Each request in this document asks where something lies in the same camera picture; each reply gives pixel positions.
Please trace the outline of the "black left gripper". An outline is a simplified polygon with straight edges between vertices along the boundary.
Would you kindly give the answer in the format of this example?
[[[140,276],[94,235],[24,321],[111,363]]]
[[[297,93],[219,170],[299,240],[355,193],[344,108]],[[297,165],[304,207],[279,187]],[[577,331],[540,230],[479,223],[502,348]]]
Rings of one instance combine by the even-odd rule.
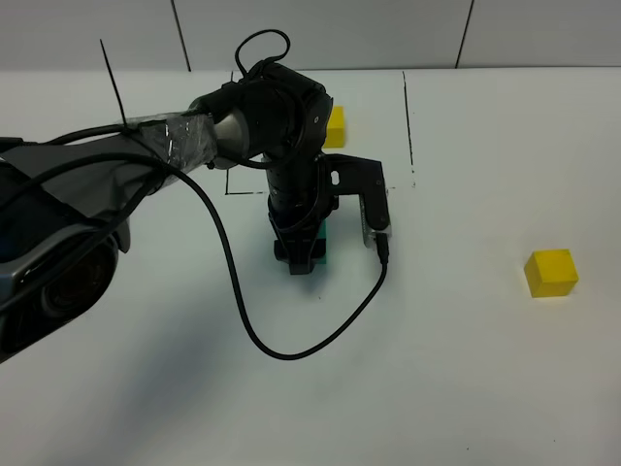
[[[291,275],[308,275],[311,253],[326,218],[339,207],[332,189],[334,154],[297,158],[268,172],[269,220],[276,234],[274,255]]]

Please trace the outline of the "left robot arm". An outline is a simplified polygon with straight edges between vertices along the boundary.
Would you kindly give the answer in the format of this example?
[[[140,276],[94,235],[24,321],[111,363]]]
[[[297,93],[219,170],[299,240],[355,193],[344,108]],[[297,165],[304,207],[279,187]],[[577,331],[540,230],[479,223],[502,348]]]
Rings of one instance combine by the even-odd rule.
[[[294,274],[325,252],[335,206],[321,152],[333,100],[272,61],[182,112],[88,128],[46,143],[1,142],[1,356],[9,359],[89,310],[129,250],[129,218],[201,167],[264,171],[274,252]]]

